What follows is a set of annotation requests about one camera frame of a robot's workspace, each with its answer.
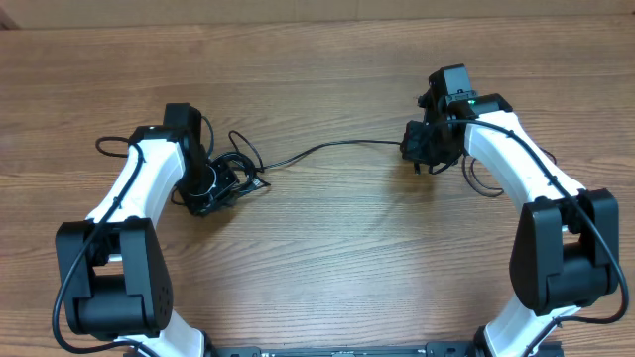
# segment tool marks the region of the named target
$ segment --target white arm segment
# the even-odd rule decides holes
[[[560,184],[570,195],[577,196],[577,191],[584,188],[578,181],[568,177],[558,169],[534,144],[520,126],[516,114],[501,110],[482,114],[477,121],[513,130],[516,135],[532,147],[540,160],[545,163],[547,169],[558,178]],[[538,168],[525,149],[505,134],[483,126],[467,124],[465,148],[471,156],[482,162],[494,175],[511,198],[519,214],[524,203],[533,202],[540,196],[548,199],[563,198],[556,188],[550,185],[545,174]]]
[[[183,176],[186,164],[179,143],[165,139],[142,140],[139,142],[139,147],[143,151],[145,163],[123,198],[121,209],[117,209],[108,222],[123,222],[130,216],[137,216],[150,218],[156,228],[170,190]],[[138,158],[137,150],[133,147],[128,148],[128,161],[119,174],[119,178],[99,206],[93,209],[86,219],[94,219],[95,223],[101,220],[112,206],[114,197],[121,192],[121,188],[132,176]]]
[[[205,337],[199,330],[190,327],[179,314],[172,310],[168,327],[157,338],[146,335],[130,335],[116,341],[133,340],[150,347],[160,357],[202,357],[205,353]]]
[[[577,196],[578,190],[584,188],[558,169],[534,144],[520,126],[516,114],[497,111],[482,114],[477,120],[513,130],[531,146],[570,195]],[[482,162],[498,180],[518,213],[521,212],[524,203],[533,202],[540,196],[549,199],[563,198],[556,188],[550,185],[545,174],[525,149],[505,134],[483,126],[467,124],[464,144],[469,154]],[[493,357],[521,356],[553,318],[573,315],[579,310],[577,306],[567,306],[555,309],[548,315],[536,316],[520,303],[516,295],[513,295],[503,311],[485,326],[487,347]]]

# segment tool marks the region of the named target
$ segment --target robotic arm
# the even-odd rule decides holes
[[[407,126],[401,145],[403,158],[413,161],[417,172],[424,164],[430,166],[431,174],[437,174],[469,153],[493,173],[521,217],[510,260],[514,295],[498,317],[478,329],[473,341],[356,352],[214,348],[204,332],[189,327],[173,310],[172,284],[155,233],[174,186],[189,212],[199,216],[231,205],[239,196],[232,190],[238,178],[228,161],[207,157],[200,144],[200,113],[188,104],[168,104],[164,125],[139,127],[128,140],[130,145],[138,145],[145,162],[70,279],[63,302],[71,331],[103,341],[143,343],[151,352],[140,353],[162,357],[286,357],[299,353],[306,357],[355,357],[357,352],[364,356],[406,355],[403,357],[562,356],[559,345],[539,348],[533,341],[544,339],[551,332],[545,330],[556,318],[573,315],[612,294],[617,288],[616,272],[570,201],[510,135],[525,142],[558,177],[616,258],[617,202],[605,189],[585,190],[553,165],[500,95],[479,96],[472,90],[463,65],[435,72],[430,86],[420,98],[420,106],[426,108],[424,122],[412,121]],[[131,147],[126,166],[102,203],[86,220],[61,226],[56,246],[63,280],[90,232],[133,176],[138,160],[137,150]],[[439,164],[444,166],[434,171]],[[565,230],[579,233],[579,241],[563,245]],[[95,275],[93,267],[116,260],[123,261],[123,275]]]

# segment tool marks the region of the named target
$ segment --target white plastic part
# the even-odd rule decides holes
[[[482,114],[477,121],[513,130],[516,135],[531,146],[547,169],[558,178],[560,184],[570,195],[577,196],[578,190],[584,188],[578,181],[568,177],[558,169],[534,144],[520,126],[516,114],[501,110]],[[538,168],[525,149],[505,134],[483,126],[467,124],[464,144],[469,154],[482,162],[498,180],[519,213],[524,203],[533,202],[540,196],[549,199],[563,198],[558,190],[550,185],[545,174]]]
[[[485,340],[489,352],[493,357],[521,356],[553,318],[570,316],[579,310],[577,306],[569,306],[557,308],[548,315],[536,316],[533,311],[524,307],[514,294],[498,317],[485,326]],[[538,346],[534,348],[532,355],[536,352]]]
[[[168,327],[161,331],[159,337],[148,338],[146,335],[130,335],[116,339],[142,342],[160,357],[202,357],[205,352],[205,337],[199,330],[190,327],[179,314],[172,310]]]
[[[137,216],[150,218],[156,228],[170,190],[183,176],[186,164],[179,143],[169,142],[165,139],[142,140],[139,142],[139,147],[143,151],[145,163],[141,166],[141,171],[123,198],[121,208],[114,212],[108,222],[123,222],[130,216]],[[132,176],[138,157],[137,150],[130,147],[128,161],[119,178],[99,206],[93,209],[86,219],[94,219],[95,223],[101,220],[112,206],[114,197],[119,195],[123,186]]]

